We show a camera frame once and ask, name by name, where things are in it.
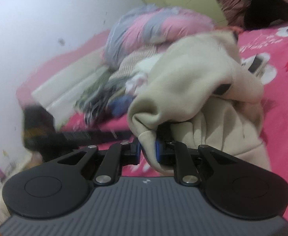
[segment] pink bedsheet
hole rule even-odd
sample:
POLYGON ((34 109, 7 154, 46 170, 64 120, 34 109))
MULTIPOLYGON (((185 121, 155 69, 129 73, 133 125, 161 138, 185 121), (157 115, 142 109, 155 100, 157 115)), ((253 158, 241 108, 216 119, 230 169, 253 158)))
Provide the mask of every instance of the pink bedsheet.
MULTIPOLYGON (((242 58, 248 58, 258 53, 268 53, 270 58, 262 101, 265 121, 261 138, 265 141, 270 156, 273 172, 282 176, 288 182, 288 24, 287 27, 245 32, 239 37, 239 47, 242 58)), ((74 115, 63 130, 84 128, 83 115, 74 115)), ((102 129, 127 128, 126 117, 112 120, 100 125, 102 129)), ((101 145, 106 149, 109 144, 101 145)), ((124 176, 159 176, 141 156, 138 166, 123 168, 124 176)), ((288 220, 288 208, 284 214, 288 220)))

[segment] beige sweatshirt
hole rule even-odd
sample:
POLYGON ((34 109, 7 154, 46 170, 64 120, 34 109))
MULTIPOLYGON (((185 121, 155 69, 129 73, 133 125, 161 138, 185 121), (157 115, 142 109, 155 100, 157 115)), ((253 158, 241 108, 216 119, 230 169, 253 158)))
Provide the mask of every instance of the beige sweatshirt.
POLYGON ((155 150, 158 126, 171 122, 172 137, 190 148, 207 144, 270 169, 259 139, 263 85, 240 62, 233 34, 210 32, 174 43, 154 65, 148 87, 128 111, 153 168, 173 174, 156 161, 155 150))

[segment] white logo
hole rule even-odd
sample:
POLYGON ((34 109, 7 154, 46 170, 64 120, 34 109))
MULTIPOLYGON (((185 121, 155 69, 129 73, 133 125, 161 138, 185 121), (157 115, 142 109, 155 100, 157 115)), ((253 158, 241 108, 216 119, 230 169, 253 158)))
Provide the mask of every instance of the white logo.
POLYGON ((146 179, 146 180, 143 180, 142 181, 144 184, 148 184, 148 183, 150 183, 151 181, 149 180, 149 179, 146 179))

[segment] pink headboard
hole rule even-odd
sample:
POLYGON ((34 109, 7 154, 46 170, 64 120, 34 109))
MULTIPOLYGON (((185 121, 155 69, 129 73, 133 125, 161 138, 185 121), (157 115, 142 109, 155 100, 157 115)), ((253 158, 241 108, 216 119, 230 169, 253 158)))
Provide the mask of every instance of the pink headboard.
POLYGON ((17 99, 21 107, 35 103, 31 93, 40 85, 58 73, 60 70, 68 67, 70 64, 79 60, 83 56, 104 46, 109 35, 109 30, 94 35, 85 44, 77 50, 56 56, 45 62, 34 73, 32 73, 26 82, 24 82, 16 91, 17 99))

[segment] blue cloth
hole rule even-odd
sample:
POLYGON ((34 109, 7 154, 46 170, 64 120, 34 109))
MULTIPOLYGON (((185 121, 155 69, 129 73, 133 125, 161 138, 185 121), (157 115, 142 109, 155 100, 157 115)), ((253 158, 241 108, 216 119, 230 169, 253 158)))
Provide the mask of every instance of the blue cloth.
POLYGON ((129 106, 132 103, 134 97, 131 95, 124 95, 111 101, 107 108, 111 111, 111 115, 115 118, 119 118, 128 112, 129 106))

